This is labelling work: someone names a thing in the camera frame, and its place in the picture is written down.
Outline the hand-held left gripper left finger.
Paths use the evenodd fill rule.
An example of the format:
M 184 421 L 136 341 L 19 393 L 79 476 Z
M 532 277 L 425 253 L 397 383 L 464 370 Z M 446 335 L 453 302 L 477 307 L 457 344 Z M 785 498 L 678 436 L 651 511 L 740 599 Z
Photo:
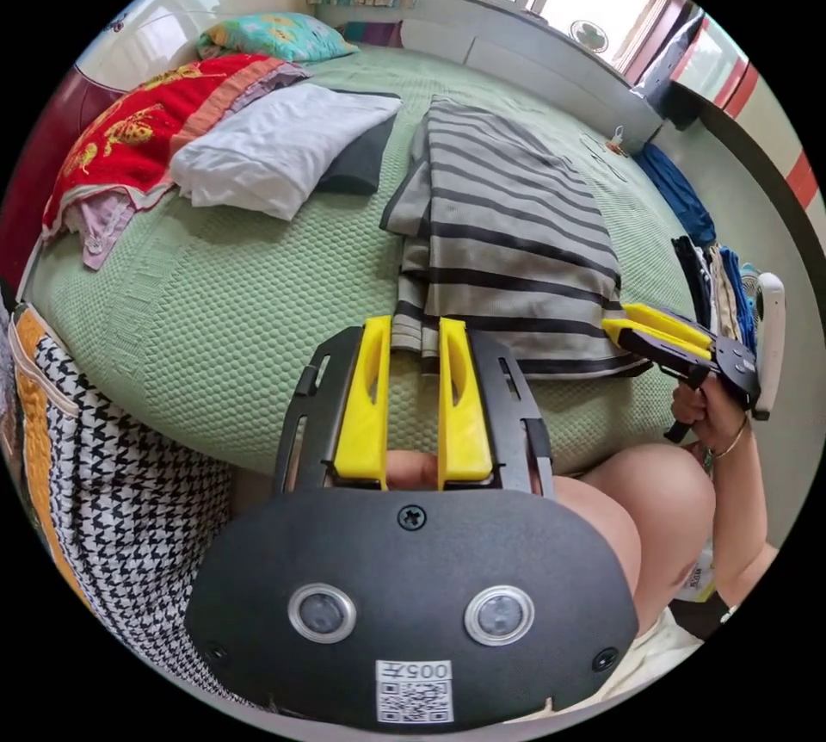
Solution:
M 333 460 L 338 473 L 386 471 L 390 346 L 391 317 L 366 320 Z

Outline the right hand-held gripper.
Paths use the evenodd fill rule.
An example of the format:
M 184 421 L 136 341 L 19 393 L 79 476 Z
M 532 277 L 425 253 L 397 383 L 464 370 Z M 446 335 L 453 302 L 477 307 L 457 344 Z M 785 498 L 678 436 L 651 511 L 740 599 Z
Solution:
M 746 411 L 756 408 L 759 377 L 755 356 L 729 338 L 716 338 L 701 325 L 643 303 L 624 306 L 627 318 L 602 321 L 612 342 L 654 363 L 665 374 L 700 386 L 714 374 Z

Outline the person's right hand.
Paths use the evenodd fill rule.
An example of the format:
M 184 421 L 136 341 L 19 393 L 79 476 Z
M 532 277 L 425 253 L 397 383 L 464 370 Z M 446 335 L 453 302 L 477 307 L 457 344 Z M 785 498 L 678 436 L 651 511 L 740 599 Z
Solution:
M 671 411 L 675 421 L 687 424 L 714 457 L 731 454 L 750 431 L 745 410 L 713 375 L 698 387 L 680 382 L 673 391 Z

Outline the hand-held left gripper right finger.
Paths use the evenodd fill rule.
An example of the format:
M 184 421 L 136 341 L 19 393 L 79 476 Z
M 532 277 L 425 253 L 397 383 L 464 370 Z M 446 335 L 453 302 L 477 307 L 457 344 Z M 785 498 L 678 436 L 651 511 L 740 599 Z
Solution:
M 439 359 L 439 475 L 488 477 L 493 460 L 464 322 L 440 319 Z

